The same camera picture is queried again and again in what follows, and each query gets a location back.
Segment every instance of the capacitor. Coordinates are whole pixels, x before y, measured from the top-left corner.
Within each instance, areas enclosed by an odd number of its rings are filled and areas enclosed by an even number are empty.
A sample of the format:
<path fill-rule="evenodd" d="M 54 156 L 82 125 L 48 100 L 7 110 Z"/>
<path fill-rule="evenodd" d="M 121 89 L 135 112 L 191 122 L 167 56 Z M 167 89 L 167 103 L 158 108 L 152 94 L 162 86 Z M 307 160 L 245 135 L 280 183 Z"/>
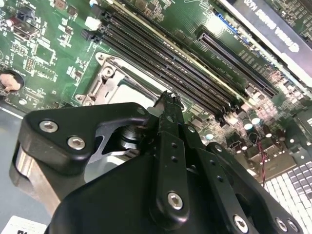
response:
<path fill-rule="evenodd" d="M 253 125 L 257 125 L 260 123 L 261 119 L 259 118 L 259 116 L 257 115 L 256 112 L 251 112 L 249 114 L 249 119 L 251 120 Z"/>
<path fill-rule="evenodd" d="M 271 138 L 272 137 L 272 133 L 271 133 L 271 130 L 270 128 L 268 127 L 268 125 L 266 124 L 263 124 L 262 126 L 262 131 L 265 135 L 266 138 Z"/>
<path fill-rule="evenodd" d="M 251 123 L 250 119 L 248 117 L 245 117 L 243 119 L 243 125 L 245 130 L 250 130 L 253 128 L 253 124 Z"/>
<path fill-rule="evenodd" d="M 207 140 L 212 140 L 214 138 L 213 131 L 211 129 L 205 130 L 205 137 Z"/>
<path fill-rule="evenodd" d="M 89 1 L 90 6 L 92 7 L 94 4 L 99 5 L 97 0 L 90 0 Z"/>
<path fill-rule="evenodd" d="M 0 8 L 4 7 L 4 0 L 0 0 Z"/>
<path fill-rule="evenodd" d="M 285 133 L 281 129 L 277 129 L 275 134 L 276 134 L 276 138 L 279 141 L 285 141 L 286 140 Z"/>

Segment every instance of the red wire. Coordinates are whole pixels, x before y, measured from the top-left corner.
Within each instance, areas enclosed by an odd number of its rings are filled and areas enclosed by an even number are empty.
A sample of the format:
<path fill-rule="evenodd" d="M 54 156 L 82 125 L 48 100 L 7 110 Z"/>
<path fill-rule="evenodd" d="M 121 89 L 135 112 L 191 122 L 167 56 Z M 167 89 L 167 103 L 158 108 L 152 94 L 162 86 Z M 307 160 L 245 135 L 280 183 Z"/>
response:
<path fill-rule="evenodd" d="M 265 160 L 267 159 L 267 154 L 265 152 L 263 152 L 263 148 L 262 148 L 262 144 L 261 142 L 258 143 L 258 150 L 260 155 L 262 156 L 262 187 L 264 188 L 265 186 Z"/>

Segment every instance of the screw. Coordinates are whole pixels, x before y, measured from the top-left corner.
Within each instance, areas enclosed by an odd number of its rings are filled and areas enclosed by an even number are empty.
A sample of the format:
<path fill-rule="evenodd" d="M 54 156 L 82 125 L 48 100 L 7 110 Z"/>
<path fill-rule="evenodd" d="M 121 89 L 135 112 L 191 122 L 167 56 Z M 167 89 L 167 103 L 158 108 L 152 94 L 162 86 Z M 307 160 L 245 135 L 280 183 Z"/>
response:
<path fill-rule="evenodd" d="M 137 109 L 137 111 L 141 114 L 141 115 L 144 115 L 145 114 L 145 111 L 143 110 L 143 108 L 139 107 Z"/>
<path fill-rule="evenodd" d="M 242 219 L 238 215 L 234 215 L 233 219 L 234 219 L 235 225 L 238 227 L 238 229 L 240 229 L 242 233 L 248 232 L 248 226 L 244 219 Z"/>
<path fill-rule="evenodd" d="M 111 77 L 113 73 L 114 73 L 114 70 L 111 67 L 105 67 L 102 72 L 103 76 L 105 77 Z"/>
<path fill-rule="evenodd" d="M 288 219 L 287 222 L 288 222 L 289 226 L 291 226 L 291 228 L 294 229 L 294 231 L 296 233 L 299 232 L 298 227 L 290 219 Z"/>
<path fill-rule="evenodd" d="M 276 222 L 277 222 L 279 228 L 280 228 L 282 231 L 284 231 L 284 232 L 287 232 L 287 231 L 288 231 L 287 226 L 285 225 L 285 223 L 284 223 L 279 217 L 277 217 L 275 220 L 276 220 Z"/>
<path fill-rule="evenodd" d="M 174 122 L 174 120 L 173 120 L 173 118 L 172 118 L 171 116 L 167 116 L 167 119 L 168 119 L 168 121 L 171 122 L 171 123 Z"/>
<path fill-rule="evenodd" d="M 222 152 L 222 148 L 219 145 L 215 146 L 216 150 L 218 150 L 219 152 Z"/>
<path fill-rule="evenodd" d="M 192 133 L 195 132 L 195 129 L 194 129 L 192 126 L 188 126 L 188 129 L 189 129 Z"/>
<path fill-rule="evenodd" d="M 43 130 L 46 133 L 53 133 L 59 129 L 59 127 L 56 123 L 49 121 L 49 120 L 42 121 L 39 124 L 39 127 L 41 130 Z"/>
<path fill-rule="evenodd" d="M 83 104 L 83 106 L 94 106 L 94 101 L 92 100 L 86 100 Z"/>
<path fill-rule="evenodd" d="M 77 99 L 78 101 L 82 101 L 82 96 L 76 95 L 76 99 Z"/>
<path fill-rule="evenodd" d="M 82 150 L 86 146 L 83 139 L 78 136 L 72 136 L 71 138 L 69 138 L 67 144 L 74 150 Z"/>
<path fill-rule="evenodd" d="M 27 104 L 27 101 L 26 101 L 25 99 L 21 98 L 21 99 L 19 100 L 19 104 L 20 104 L 20 105 L 26 105 L 26 104 Z"/>
<path fill-rule="evenodd" d="M 181 210 L 183 207 L 182 198 L 176 193 L 168 193 L 168 202 L 176 210 Z"/>

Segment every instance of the sticker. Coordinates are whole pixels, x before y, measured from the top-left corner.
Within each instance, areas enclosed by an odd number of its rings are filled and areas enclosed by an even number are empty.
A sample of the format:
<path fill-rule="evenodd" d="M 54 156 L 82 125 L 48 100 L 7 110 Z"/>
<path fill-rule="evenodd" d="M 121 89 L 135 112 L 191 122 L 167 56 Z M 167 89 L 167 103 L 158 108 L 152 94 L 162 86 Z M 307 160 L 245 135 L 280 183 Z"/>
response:
<path fill-rule="evenodd" d="M 1 234 L 44 234 L 47 225 L 12 216 Z"/>

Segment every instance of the wire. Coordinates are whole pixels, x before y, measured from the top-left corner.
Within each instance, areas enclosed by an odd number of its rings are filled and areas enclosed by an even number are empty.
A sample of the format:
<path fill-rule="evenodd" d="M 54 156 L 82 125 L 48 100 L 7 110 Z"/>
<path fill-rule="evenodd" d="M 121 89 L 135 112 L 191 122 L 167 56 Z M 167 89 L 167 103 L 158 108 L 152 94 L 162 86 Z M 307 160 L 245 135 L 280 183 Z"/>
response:
<path fill-rule="evenodd" d="M 259 150 L 259 153 L 260 155 L 262 156 L 262 187 L 264 188 L 265 186 L 265 162 L 266 160 L 268 160 L 268 155 L 266 152 L 263 151 L 263 147 L 262 147 L 262 143 L 261 141 L 258 142 L 258 150 Z"/>

